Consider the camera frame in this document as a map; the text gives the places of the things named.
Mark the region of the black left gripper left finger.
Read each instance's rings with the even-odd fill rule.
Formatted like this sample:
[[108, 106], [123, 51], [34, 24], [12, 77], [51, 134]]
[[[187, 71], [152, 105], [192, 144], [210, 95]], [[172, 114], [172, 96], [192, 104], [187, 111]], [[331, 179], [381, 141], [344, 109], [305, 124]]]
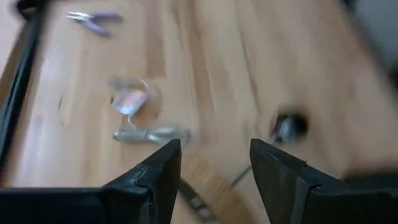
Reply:
[[1, 224], [170, 223], [181, 171], [173, 139], [102, 187], [1, 190]]

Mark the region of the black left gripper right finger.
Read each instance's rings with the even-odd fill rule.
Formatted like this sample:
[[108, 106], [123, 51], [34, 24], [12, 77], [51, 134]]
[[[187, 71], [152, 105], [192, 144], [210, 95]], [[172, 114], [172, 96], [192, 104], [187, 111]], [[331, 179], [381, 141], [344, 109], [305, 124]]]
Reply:
[[336, 179], [260, 139], [250, 160], [271, 223], [397, 223], [397, 174]]

